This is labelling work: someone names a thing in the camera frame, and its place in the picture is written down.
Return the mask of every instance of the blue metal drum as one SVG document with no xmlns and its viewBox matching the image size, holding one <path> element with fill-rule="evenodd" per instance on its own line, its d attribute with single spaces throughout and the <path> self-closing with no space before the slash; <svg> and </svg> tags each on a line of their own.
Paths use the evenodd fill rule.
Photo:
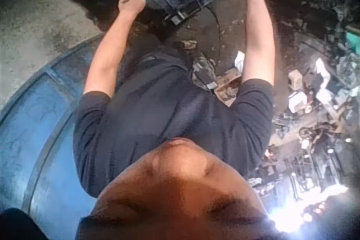
<svg viewBox="0 0 360 240">
<path fill-rule="evenodd" d="M 74 239 L 95 204 L 75 169 L 73 111 L 101 38 L 39 70 L 0 114 L 0 211 L 22 209 L 50 239 Z"/>
</svg>

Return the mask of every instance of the fist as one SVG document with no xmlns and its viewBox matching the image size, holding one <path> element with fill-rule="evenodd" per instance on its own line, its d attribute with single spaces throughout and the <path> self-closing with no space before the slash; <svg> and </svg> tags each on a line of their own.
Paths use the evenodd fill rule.
<svg viewBox="0 0 360 240">
<path fill-rule="evenodd" d="M 119 11 L 137 16 L 145 7 L 146 0 L 119 0 Z"/>
</svg>

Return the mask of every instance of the wheel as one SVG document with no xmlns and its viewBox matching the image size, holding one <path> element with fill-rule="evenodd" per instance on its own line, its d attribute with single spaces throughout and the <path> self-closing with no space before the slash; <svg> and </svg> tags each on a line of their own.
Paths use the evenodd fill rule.
<svg viewBox="0 0 360 240">
<path fill-rule="evenodd" d="M 299 130 L 299 136 L 301 139 L 306 139 L 306 140 L 312 141 L 312 139 L 315 136 L 315 133 L 314 133 L 313 129 L 311 129 L 311 128 L 302 127 Z"/>
</svg>

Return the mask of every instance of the cable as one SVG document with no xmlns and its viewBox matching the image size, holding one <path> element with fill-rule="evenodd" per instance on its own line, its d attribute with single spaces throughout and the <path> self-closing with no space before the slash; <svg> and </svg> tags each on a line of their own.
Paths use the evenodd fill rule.
<svg viewBox="0 0 360 240">
<path fill-rule="evenodd" d="M 214 7 L 212 6 L 212 4 L 209 4 L 206 6 L 206 8 L 211 12 L 211 14 L 214 16 L 216 24 L 218 26 L 218 59 L 216 64 L 218 64 L 218 62 L 220 61 L 220 54 L 221 54 L 221 29 L 220 29 L 220 23 L 219 23 L 219 18 L 218 15 L 216 14 L 216 12 L 214 11 Z"/>
</svg>

